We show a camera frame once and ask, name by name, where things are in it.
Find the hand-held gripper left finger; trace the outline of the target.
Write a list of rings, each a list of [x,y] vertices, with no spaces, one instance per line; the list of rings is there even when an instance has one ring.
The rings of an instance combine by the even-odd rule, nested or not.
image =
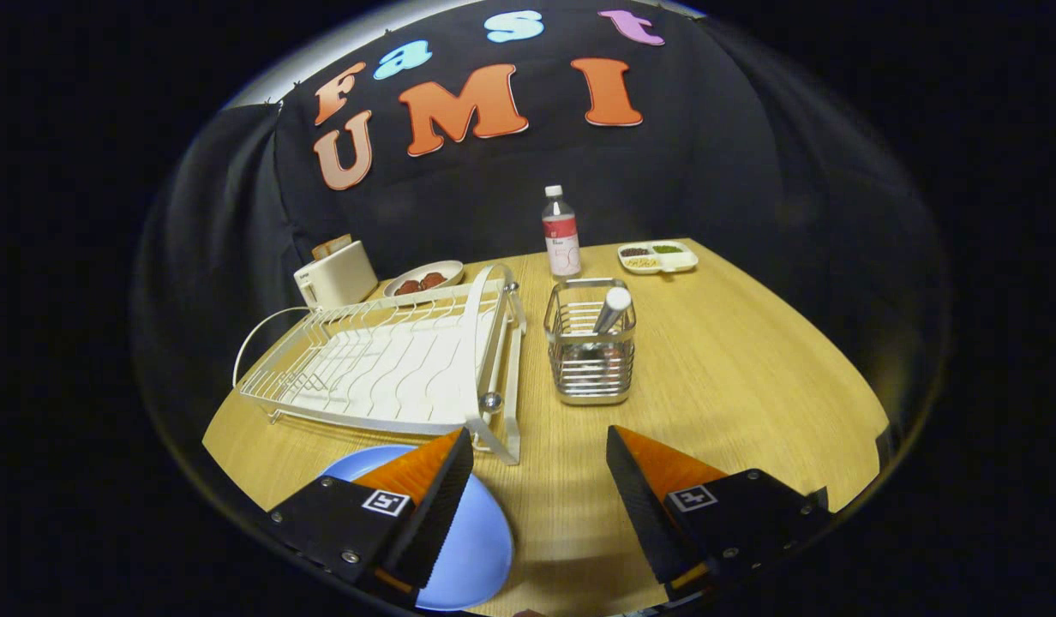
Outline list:
[[[400,607],[414,607],[471,476],[474,450],[461,428],[355,480],[321,474],[267,512],[286,549],[333,578]]]

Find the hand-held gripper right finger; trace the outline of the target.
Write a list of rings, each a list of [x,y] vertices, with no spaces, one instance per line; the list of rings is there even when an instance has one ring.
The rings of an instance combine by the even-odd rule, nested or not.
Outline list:
[[[802,494],[758,468],[736,473],[629,428],[608,428],[606,461],[653,577],[670,600],[716,597],[826,530],[823,489]]]

